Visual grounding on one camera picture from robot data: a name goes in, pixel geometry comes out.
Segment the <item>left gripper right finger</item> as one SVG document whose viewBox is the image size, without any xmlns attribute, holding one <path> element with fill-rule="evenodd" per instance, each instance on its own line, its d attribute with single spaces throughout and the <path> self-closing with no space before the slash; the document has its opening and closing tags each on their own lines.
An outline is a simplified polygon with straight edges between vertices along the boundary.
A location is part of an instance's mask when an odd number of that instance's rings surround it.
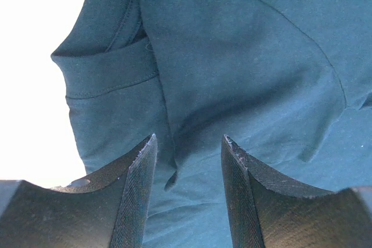
<svg viewBox="0 0 372 248">
<path fill-rule="evenodd" d="M 234 247 L 371 247 L 371 187 L 332 192 L 297 181 L 221 140 Z"/>
</svg>

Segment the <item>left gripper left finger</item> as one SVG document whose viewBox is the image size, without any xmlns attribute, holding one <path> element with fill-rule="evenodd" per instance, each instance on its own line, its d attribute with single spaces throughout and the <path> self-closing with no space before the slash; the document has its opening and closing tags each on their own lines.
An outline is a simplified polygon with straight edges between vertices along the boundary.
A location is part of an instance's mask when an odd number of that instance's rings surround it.
<svg viewBox="0 0 372 248">
<path fill-rule="evenodd" d="M 150 135 L 66 187 L 1 181 L 1 246 L 141 247 L 157 153 Z"/>
</svg>

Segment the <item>black t-shirt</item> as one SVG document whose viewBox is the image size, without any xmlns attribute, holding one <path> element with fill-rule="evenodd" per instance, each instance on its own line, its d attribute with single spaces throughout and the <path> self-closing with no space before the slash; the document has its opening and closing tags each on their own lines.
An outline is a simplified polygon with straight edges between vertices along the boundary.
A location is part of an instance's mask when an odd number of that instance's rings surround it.
<svg viewBox="0 0 372 248">
<path fill-rule="evenodd" d="M 51 58 L 88 173 L 158 139 L 144 247 L 231 247 L 224 135 L 304 183 L 371 184 L 371 0 L 85 0 Z"/>
</svg>

